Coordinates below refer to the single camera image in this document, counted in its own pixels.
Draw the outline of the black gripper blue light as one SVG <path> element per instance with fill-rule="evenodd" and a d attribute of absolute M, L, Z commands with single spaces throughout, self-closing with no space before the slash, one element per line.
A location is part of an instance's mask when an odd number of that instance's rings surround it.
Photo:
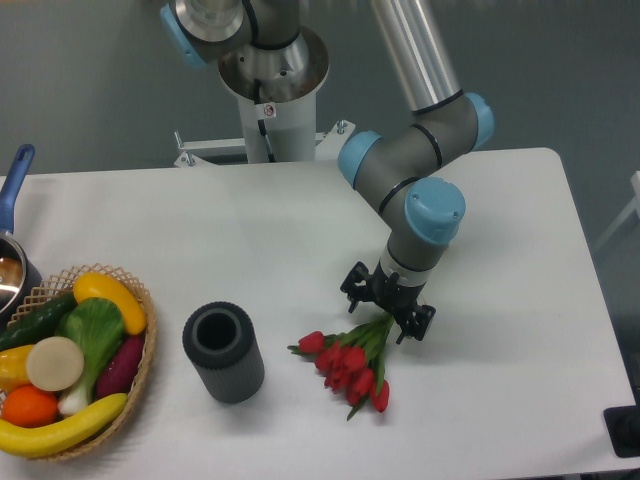
<path fill-rule="evenodd" d="M 418 303 L 424 286 L 425 283 L 403 285 L 397 272 L 387 274 L 380 264 L 371 275 L 362 262 L 357 262 L 342 282 L 340 291 L 347 296 L 349 312 L 354 312 L 361 302 L 373 302 L 391 313 L 401 329 L 396 340 L 401 344 L 407 338 L 422 341 L 436 314 L 433 306 Z"/>

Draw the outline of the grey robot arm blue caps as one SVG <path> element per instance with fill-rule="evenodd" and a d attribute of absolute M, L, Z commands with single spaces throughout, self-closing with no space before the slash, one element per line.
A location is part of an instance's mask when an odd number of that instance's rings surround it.
<path fill-rule="evenodd" d="M 484 144 L 494 118 L 481 96 L 461 88 L 428 3 L 376 1 L 372 9 L 413 122 L 394 140 L 360 132 L 338 153 L 345 180 L 390 230 L 376 268 L 355 265 L 341 289 L 352 305 L 389 313 L 402 338 L 422 339 L 435 310 L 419 295 L 466 210 L 460 190 L 436 172 Z M 316 158 L 316 94 L 329 59 L 298 2 L 170 1 L 160 17 L 183 58 L 215 65 L 236 97 L 249 162 Z"/>

